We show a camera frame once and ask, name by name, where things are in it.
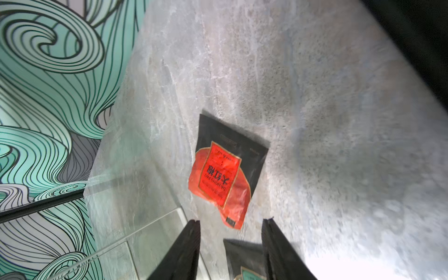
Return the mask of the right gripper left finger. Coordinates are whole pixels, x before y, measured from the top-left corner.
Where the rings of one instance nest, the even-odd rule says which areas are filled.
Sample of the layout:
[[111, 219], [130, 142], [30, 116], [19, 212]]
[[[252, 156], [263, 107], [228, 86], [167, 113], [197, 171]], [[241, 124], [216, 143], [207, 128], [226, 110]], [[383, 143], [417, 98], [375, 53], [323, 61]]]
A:
[[148, 280], [195, 280], [200, 244], [200, 221], [189, 220]]

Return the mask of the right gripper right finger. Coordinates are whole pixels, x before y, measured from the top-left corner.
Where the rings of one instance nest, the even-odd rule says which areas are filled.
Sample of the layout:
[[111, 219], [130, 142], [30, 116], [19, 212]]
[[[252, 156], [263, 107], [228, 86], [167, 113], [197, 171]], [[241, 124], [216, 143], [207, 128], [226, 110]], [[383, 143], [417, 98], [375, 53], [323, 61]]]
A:
[[273, 218], [263, 219], [261, 239], [268, 280], [317, 280]]

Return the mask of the jasmine tea bag front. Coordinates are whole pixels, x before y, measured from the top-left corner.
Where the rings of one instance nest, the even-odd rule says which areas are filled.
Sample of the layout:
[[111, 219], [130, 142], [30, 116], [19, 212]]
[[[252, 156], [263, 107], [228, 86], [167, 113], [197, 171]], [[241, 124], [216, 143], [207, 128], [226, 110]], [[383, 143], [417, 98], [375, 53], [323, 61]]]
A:
[[230, 280], [266, 280], [263, 247], [258, 243], [224, 239]]

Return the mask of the red tea bag shelf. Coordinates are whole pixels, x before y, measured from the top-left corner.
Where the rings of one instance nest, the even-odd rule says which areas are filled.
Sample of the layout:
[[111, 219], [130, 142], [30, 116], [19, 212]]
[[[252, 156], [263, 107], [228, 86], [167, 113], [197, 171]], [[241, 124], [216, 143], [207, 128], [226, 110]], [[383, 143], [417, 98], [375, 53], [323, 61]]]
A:
[[217, 207], [223, 223], [240, 230], [268, 148], [200, 114], [189, 190]]

